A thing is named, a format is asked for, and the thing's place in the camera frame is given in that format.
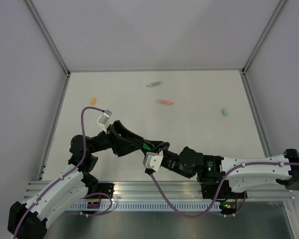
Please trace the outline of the bright green pen cap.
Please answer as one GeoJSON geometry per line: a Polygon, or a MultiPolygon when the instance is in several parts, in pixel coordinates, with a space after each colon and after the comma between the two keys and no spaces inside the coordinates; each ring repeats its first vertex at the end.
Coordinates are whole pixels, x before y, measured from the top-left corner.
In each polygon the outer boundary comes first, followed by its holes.
{"type": "Polygon", "coordinates": [[[143,144],[143,149],[151,151],[151,147],[148,146],[146,143],[143,144]]]}

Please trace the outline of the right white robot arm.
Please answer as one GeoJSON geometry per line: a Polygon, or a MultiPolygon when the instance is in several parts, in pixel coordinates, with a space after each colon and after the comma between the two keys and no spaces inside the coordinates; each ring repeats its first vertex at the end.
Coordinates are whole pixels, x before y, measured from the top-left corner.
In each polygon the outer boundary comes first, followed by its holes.
{"type": "Polygon", "coordinates": [[[276,185],[299,191],[299,153],[295,149],[256,159],[206,155],[187,146],[177,154],[166,144],[157,148],[144,144],[142,152],[146,174],[163,167],[188,179],[194,177],[204,199],[242,198],[247,190],[276,185]]]}

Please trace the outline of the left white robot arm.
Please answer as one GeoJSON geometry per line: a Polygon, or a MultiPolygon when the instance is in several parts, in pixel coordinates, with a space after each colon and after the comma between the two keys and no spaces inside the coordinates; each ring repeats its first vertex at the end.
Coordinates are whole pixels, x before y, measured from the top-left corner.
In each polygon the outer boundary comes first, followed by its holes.
{"type": "Polygon", "coordinates": [[[151,141],[127,130],[120,121],[99,118],[102,132],[95,137],[77,135],[71,140],[72,154],[56,179],[25,202],[15,202],[9,210],[8,231],[15,239],[42,239],[51,224],[80,199],[112,195],[99,184],[91,171],[98,161],[93,153],[111,149],[118,156],[134,151],[157,152],[160,141],[151,141]]]}

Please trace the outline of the pink pen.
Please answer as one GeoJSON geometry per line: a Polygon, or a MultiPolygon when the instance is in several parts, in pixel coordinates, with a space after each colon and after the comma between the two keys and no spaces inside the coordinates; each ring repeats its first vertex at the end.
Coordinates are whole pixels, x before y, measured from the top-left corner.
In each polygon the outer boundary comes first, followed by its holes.
{"type": "Polygon", "coordinates": [[[173,105],[173,102],[168,100],[157,99],[156,102],[162,105],[173,105]]]}

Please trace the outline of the orange pen cap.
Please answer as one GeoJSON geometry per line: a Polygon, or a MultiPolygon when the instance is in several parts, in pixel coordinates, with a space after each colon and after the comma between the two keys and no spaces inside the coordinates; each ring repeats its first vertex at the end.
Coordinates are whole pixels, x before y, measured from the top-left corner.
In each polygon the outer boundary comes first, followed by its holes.
{"type": "Polygon", "coordinates": [[[90,101],[90,104],[95,105],[96,104],[97,99],[96,98],[92,98],[90,101]]]}

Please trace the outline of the light green pen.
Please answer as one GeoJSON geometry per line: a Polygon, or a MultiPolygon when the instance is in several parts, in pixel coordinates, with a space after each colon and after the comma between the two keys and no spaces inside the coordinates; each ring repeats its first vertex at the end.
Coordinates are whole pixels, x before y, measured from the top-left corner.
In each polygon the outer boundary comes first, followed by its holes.
{"type": "Polygon", "coordinates": [[[157,87],[163,84],[163,81],[156,81],[156,82],[152,82],[147,84],[147,87],[152,88],[152,87],[157,87]]]}

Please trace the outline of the light green pen cap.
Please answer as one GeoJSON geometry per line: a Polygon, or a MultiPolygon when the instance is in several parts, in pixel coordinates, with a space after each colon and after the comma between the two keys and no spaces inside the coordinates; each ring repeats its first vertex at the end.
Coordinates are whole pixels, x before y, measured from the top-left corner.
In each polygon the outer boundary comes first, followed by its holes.
{"type": "Polygon", "coordinates": [[[226,108],[222,108],[222,114],[223,114],[224,116],[227,116],[227,110],[226,110],[226,108]]]}

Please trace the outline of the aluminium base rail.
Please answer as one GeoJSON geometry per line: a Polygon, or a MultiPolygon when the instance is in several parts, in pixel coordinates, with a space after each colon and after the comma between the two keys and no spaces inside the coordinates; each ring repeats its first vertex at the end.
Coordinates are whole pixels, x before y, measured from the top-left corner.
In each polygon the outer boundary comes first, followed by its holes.
{"type": "MultiPolygon", "coordinates": [[[[30,181],[26,186],[24,199],[36,195],[46,185],[47,181],[30,181]]],[[[203,196],[201,186],[193,181],[159,181],[159,186],[170,201],[202,201],[207,200],[203,196]]],[[[115,201],[162,201],[156,185],[152,181],[118,181],[112,182],[103,193],[111,195],[115,201]]],[[[292,191],[281,189],[256,189],[247,191],[247,200],[257,201],[294,201],[296,199],[292,191]]]]}

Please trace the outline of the left aluminium frame post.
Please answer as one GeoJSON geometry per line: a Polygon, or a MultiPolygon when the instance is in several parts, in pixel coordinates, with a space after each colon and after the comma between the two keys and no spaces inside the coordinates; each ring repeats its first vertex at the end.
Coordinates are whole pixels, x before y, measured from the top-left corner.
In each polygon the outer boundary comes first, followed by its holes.
{"type": "Polygon", "coordinates": [[[60,68],[64,72],[64,74],[68,77],[70,75],[70,70],[66,66],[65,61],[63,60],[53,38],[51,37],[42,17],[40,16],[40,13],[38,12],[34,2],[32,0],[23,0],[22,1],[27,10],[29,11],[31,17],[33,18],[35,24],[37,25],[39,31],[41,32],[43,38],[47,42],[54,58],[56,59],[57,63],[59,64],[60,68]]]}

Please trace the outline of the aluminium frame post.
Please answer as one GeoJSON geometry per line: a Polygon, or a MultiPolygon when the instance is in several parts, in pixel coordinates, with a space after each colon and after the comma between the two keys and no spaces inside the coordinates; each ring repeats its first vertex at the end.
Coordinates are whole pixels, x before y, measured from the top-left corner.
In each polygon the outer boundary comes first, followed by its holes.
{"type": "Polygon", "coordinates": [[[32,0],[23,0],[22,1],[27,10],[29,11],[31,17],[33,18],[35,24],[37,25],[39,31],[41,32],[43,38],[47,42],[54,58],[56,59],[57,63],[59,64],[60,68],[64,72],[64,74],[68,77],[70,75],[70,70],[66,66],[65,61],[63,60],[53,38],[51,37],[42,17],[40,16],[40,13],[38,12],[34,2],[32,0]]]}
{"type": "Polygon", "coordinates": [[[284,10],[288,0],[279,0],[274,11],[272,12],[268,22],[266,23],[265,28],[263,29],[259,39],[257,40],[251,54],[249,55],[244,67],[242,68],[241,72],[243,75],[247,73],[249,68],[251,67],[252,63],[254,62],[257,54],[259,53],[261,47],[263,46],[265,40],[269,36],[271,30],[273,29],[276,21],[278,20],[279,16],[281,15],[282,11],[284,10]]]}

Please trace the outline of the right aluminium frame post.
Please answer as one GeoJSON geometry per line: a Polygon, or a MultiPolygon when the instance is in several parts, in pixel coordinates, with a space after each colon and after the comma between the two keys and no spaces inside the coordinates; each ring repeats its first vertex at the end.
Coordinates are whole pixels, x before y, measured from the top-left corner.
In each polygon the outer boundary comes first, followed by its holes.
{"type": "Polygon", "coordinates": [[[261,47],[263,46],[265,40],[269,36],[271,30],[273,29],[276,21],[278,20],[279,16],[281,15],[282,11],[284,10],[288,0],[279,0],[274,11],[272,12],[268,22],[266,23],[265,28],[263,29],[259,39],[257,40],[251,54],[249,55],[244,67],[242,68],[241,72],[243,75],[247,73],[249,68],[251,67],[252,63],[254,62],[257,54],[259,53],[261,47]]]}

